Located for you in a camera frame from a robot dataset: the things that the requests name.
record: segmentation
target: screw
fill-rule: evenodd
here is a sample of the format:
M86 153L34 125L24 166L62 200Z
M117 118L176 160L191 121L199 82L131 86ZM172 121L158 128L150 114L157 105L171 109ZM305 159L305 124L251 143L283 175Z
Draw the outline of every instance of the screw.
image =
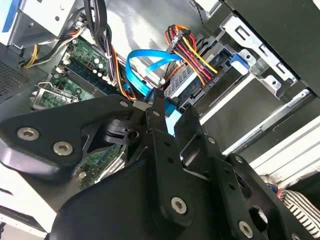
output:
M215 143L216 143L216 141L215 141L212 137L209 137L208 140L209 140L209 142L212 143L212 144L215 144Z
M123 106L125 108L127 108L129 106L128 103L126 103L125 101L121 101L120 104L121 104L121 106Z
M82 171L79 173L79 178L84 179L87 176L87 173L85 171Z
M152 111L154 115L156 115L157 117L160 117L160 113L158 113L157 111L153 110Z
M36 140L40 136L39 131L33 127L22 127L16 132L16 134L20 139L26 141Z
M235 160L237 160L241 164L244 162L239 156L235 156Z
M160 83L163 85L163 84L166 83L166 80L162 77L162 78L160 79Z
M59 156L69 156L74 151L74 148L66 141L58 141L53 145L53 151Z
M171 199L171 207L175 210L178 214L185 214L187 212L187 205L185 201L183 201L180 197L173 197Z
M295 233L291 234L292 240L301 240Z
M252 239L254 237L254 232L251 227L245 221L239 221L238 223L240 231L248 238Z

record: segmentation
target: yellow cable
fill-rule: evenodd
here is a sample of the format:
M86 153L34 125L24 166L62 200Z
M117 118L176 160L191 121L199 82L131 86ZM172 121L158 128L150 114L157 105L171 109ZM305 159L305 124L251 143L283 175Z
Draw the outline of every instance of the yellow cable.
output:
M184 29L189 30L189 29L186 28L185 26L176 25L176 26L175 26L175 29L176 29L177 31L179 31L179 28L178 28L178 27L181 27L181 28L184 28ZM193 54L194 54L198 59L200 59L201 62L203 62L209 69L211 69L215 74L217 74L218 71L215 70L212 66L210 66L210 64L207 63L207 62L194 50L194 48L190 45L189 41L188 41L184 36L183 36L182 38L183 38L183 41L185 42L185 44L186 44L186 45L188 46L188 48L191 50L191 52L193 52Z
M196 70L196 68L191 64L191 62L189 62L184 56L182 56L177 51L174 51L174 53L177 54L180 58L182 58L193 69L193 71L198 75L202 85L206 85L204 78L200 75L200 73Z
M33 64L33 62L36 60L37 52L38 52L38 45L35 44L34 47L33 47L32 56L31 56L29 62L28 62L23 68L26 69L26 68L29 67L31 64Z

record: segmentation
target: yellow wire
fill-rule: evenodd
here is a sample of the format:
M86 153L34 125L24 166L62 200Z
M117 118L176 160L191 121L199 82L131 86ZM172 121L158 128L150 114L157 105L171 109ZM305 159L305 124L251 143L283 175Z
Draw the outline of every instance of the yellow wire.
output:
M189 29L186 28L185 26L175 25L175 29L176 29L177 31L179 31L179 28L178 28L178 27L181 27L181 28L184 28L184 29L189 30ZM185 42L185 44L186 44L186 45L188 46L188 48L191 50L191 52L193 52L193 54L196 55L196 57L197 57L198 59L200 59L201 62L203 62L208 68L210 68L215 74L217 74L218 71L215 70L212 66L210 66L210 64L207 63L207 62L193 49L193 47L189 44L188 40L187 40L184 36L183 36L182 38L183 38L183 41Z
M168 45L170 45L169 39L167 37L167 32L164 33L165 36L165 40L167 42ZM178 53L177 51L174 51L175 54L177 54L180 58L182 58L189 66L190 68L192 68L192 70L198 75L202 85L206 85L206 82L204 80L204 78L201 76L201 74L196 70L196 68L190 63L190 61L188 61L185 57L183 57L180 53Z
M202 83L203 85L206 85L206 82L205 82L204 78L200 75L200 73L196 70L196 68L195 68L184 56L182 56L181 54L179 54L177 51L174 51L174 52L175 52L175 54L177 54L180 58L182 58L182 59L193 69L193 71L198 75L201 83Z
M38 53L38 44L35 44L33 47L32 56L31 56L29 62L23 68L26 69L27 67L29 67L30 65L32 65L35 62L37 55L38 55L37 53Z
M112 47L112 51L113 51L113 55L115 57L115 71L116 71L116 78L117 78L117 82L118 82L118 85L119 85L119 89L121 91L121 93L128 99L131 99L131 100L136 100L135 97L131 97L129 95L127 95L127 93L125 92L125 90L123 89L123 86L121 84L121 78L120 78L120 74L119 74L119 63L118 63L118 60L117 60L117 53L115 51L115 49Z

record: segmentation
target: ventilation grille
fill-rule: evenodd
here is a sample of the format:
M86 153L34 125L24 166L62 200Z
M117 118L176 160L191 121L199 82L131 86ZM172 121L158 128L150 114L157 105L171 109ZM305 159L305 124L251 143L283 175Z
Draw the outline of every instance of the ventilation grille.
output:
M164 95L166 97L171 97L175 91L190 77L192 72L193 71L189 65L186 66L182 72L178 71L178 73L171 78L170 85L164 91Z
M0 97L17 90L29 79L0 61Z

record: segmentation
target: silver metal sheet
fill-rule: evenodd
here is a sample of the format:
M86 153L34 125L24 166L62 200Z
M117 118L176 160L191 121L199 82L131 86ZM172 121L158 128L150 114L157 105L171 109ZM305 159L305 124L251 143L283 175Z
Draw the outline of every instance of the silver metal sheet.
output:
M59 36L75 0L22 0L20 9L52 34Z
M297 81L292 72L284 66L239 17L231 14L220 27L242 47L254 50L284 81L288 79L291 79L293 83Z
M275 179L279 188L320 167L320 116L250 163L259 175Z
M209 110L211 117L202 126L222 152L284 105L253 77L247 77L224 99L223 107L219 107L222 102Z

